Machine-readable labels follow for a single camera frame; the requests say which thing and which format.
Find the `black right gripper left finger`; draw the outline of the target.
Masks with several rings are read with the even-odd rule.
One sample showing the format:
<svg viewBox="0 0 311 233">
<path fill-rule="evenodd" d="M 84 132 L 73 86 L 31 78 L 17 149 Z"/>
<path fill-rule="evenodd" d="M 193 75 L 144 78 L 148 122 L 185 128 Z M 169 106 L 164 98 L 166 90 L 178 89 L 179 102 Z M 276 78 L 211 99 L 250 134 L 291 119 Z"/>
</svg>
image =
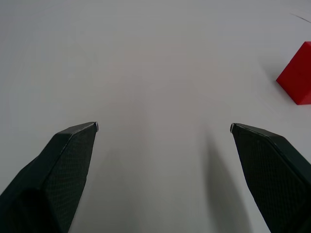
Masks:
<svg viewBox="0 0 311 233">
<path fill-rule="evenodd" d="M 56 133 L 0 196 L 2 233 L 67 233 L 92 157 L 97 122 Z"/>
</svg>

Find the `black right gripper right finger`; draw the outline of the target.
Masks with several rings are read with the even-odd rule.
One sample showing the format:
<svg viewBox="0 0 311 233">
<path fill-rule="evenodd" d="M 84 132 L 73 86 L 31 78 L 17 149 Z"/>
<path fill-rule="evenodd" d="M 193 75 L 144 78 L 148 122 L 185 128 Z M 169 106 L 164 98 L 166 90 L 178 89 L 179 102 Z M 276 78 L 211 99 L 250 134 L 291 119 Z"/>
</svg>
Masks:
<svg viewBox="0 0 311 233">
<path fill-rule="evenodd" d="M 243 174 L 272 233 L 311 231 L 311 165 L 283 136 L 232 123 Z"/>
</svg>

